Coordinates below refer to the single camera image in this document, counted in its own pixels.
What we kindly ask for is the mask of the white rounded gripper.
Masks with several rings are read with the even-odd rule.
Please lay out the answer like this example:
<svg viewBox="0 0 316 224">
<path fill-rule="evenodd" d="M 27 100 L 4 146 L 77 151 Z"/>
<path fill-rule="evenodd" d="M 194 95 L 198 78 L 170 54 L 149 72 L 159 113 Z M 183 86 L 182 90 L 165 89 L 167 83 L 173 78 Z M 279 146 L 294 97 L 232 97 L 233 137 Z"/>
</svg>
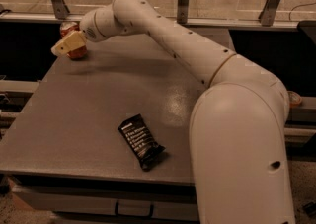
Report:
<svg viewBox="0 0 316 224">
<path fill-rule="evenodd" d="M 68 33 L 51 49 L 51 52 L 56 56 L 83 57 L 87 53 L 86 39 L 99 42 L 113 36 L 113 16 L 110 7 L 88 12 L 80 21 L 81 31 Z"/>
</svg>

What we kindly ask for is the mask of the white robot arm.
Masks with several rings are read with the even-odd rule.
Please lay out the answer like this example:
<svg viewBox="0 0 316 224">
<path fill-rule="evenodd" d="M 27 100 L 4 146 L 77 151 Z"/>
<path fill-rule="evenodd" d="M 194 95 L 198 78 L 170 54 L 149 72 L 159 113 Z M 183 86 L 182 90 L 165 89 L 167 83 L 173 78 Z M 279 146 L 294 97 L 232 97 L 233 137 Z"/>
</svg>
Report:
<svg viewBox="0 0 316 224">
<path fill-rule="evenodd" d="M 60 56 L 114 36 L 146 34 L 206 87 L 189 138 L 201 224 L 295 224 L 284 140 L 288 91 L 273 73 L 163 16 L 113 0 L 61 39 Z"/>
</svg>

